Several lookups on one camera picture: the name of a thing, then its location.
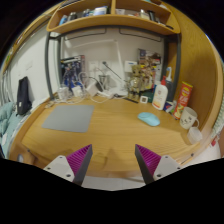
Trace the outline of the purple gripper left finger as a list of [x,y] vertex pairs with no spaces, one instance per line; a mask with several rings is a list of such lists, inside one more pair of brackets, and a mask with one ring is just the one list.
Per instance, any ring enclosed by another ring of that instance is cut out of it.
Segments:
[[68,156],[59,155],[44,170],[81,186],[92,154],[92,145],[87,145]]

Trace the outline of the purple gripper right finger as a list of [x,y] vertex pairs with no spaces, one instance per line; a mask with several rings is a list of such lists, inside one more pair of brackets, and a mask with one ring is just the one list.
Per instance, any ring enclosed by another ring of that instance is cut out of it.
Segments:
[[146,184],[181,170],[181,166],[169,155],[160,156],[138,144],[135,145],[135,156]]

